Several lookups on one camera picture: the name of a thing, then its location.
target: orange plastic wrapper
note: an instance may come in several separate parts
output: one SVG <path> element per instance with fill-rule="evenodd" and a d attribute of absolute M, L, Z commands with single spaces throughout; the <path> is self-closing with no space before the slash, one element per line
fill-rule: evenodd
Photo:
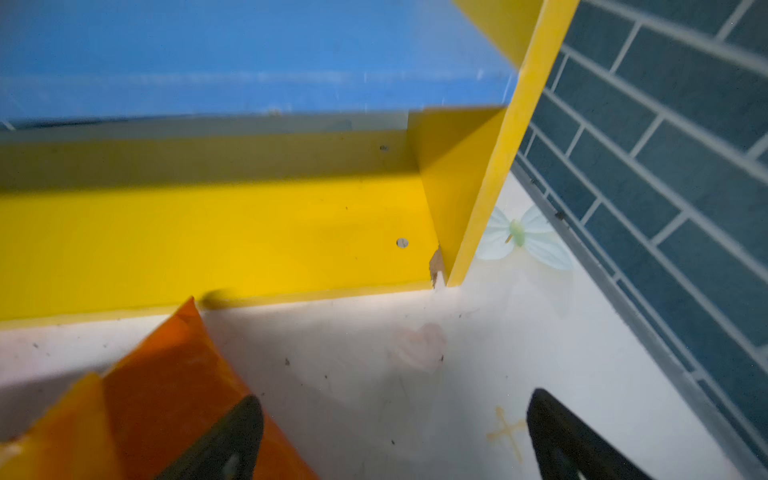
<path fill-rule="evenodd" d="M 89 373 L 26 434 L 0 445 L 0 479 L 151 480 L 250 391 L 189 299 L 133 352 Z M 254 479 L 317 479 L 270 417 Z"/>

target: butterfly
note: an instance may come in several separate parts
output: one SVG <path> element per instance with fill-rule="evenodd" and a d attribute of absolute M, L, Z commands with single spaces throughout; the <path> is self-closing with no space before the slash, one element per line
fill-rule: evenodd
<path fill-rule="evenodd" d="M 559 242 L 554 228 L 534 205 L 520 220 L 510 221 L 494 207 L 475 256 L 480 260 L 499 260 L 515 247 L 523 247 L 536 260 L 557 270 L 570 270 L 573 261 L 568 250 Z"/>

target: yellow panel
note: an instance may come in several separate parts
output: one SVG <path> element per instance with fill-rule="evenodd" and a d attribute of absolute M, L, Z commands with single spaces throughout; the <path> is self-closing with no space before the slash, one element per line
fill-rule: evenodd
<path fill-rule="evenodd" d="M 542 0 L 454 0 L 455 4 L 520 68 Z"/>
<path fill-rule="evenodd" d="M 524 37 L 514 30 L 516 15 L 530 24 L 532 3 L 458 3 L 516 61 Z M 505 111 L 428 112 L 409 119 L 409 141 L 422 169 L 448 286 L 464 281 L 577 5 L 578 0 L 544 0 Z M 497 39 L 504 35 L 508 45 Z"/>
<path fill-rule="evenodd" d="M 0 319 L 430 288 L 408 152 L 404 131 L 0 147 Z"/>

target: white floor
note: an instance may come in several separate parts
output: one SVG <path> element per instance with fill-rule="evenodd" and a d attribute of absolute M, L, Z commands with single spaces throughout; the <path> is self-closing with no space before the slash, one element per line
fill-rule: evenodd
<path fill-rule="evenodd" d="M 499 205 L 520 218 L 532 202 L 509 177 Z M 578 264 L 557 271 L 517 249 L 476 260 L 456 289 L 205 320 L 322 478 L 540 478 L 519 423 L 535 387 L 656 480 L 740 478 Z M 0 332 L 0 440 L 160 321 Z"/>

